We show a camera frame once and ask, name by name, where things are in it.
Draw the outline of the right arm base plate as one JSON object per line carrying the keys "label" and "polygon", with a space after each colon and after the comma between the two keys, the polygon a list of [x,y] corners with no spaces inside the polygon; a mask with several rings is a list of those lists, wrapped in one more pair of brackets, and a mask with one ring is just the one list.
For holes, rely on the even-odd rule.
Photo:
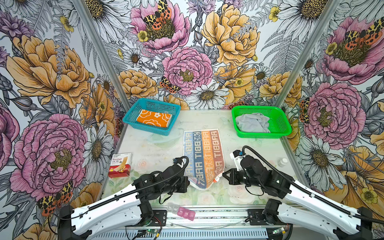
{"label": "right arm base plate", "polygon": [[248,209],[246,223],[249,223],[251,226],[267,226],[267,220],[263,213],[264,209]]}

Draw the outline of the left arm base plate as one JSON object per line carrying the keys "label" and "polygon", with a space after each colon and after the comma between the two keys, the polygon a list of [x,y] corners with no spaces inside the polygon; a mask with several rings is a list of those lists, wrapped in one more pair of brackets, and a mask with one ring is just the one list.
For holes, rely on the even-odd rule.
{"label": "left arm base plate", "polygon": [[137,224],[140,227],[165,227],[167,223],[166,210],[152,210],[142,214],[142,219]]}

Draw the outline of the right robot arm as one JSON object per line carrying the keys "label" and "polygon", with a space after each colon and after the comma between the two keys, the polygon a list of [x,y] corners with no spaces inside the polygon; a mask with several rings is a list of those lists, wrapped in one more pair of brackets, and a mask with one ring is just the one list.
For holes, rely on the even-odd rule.
{"label": "right robot arm", "polygon": [[223,173],[230,185],[259,187],[268,195],[263,210],[250,210],[251,225],[297,225],[332,240],[371,240],[372,212],[355,209],[307,188],[276,168],[267,169],[260,160],[236,150],[230,154],[235,168]]}

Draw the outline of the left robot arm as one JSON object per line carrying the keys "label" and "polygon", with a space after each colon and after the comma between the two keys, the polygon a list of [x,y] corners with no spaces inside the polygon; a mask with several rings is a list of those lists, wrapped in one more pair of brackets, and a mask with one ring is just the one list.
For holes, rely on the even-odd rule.
{"label": "left robot arm", "polygon": [[58,215],[59,240],[90,240],[125,226],[145,226],[154,217],[151,201],[163,194],[186,193],[190,184],[187,164],[178,160],[163,172],[141,175],[118,193],[95,203],[63,207]]}

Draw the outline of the orange white lion towel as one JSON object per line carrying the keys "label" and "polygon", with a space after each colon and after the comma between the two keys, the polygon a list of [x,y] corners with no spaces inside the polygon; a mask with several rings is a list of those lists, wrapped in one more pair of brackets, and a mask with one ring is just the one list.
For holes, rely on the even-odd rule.
{"label": "orange white lion towel", "polygon": [[136,121],[145,125],[167,128],[171,123],[172,117],[173,115],[171,114],[141,110]]}

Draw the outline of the blue beige patterned towel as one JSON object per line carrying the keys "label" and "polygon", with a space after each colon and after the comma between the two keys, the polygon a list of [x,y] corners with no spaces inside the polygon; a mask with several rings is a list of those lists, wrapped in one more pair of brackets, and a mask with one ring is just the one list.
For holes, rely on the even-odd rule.
{"label": "blue beige patterned towel", "polygon": [[189,158],[185,175],[198,190],[208,190],[224,173],[225,157],[218,129],[185,131],[183,154]]}

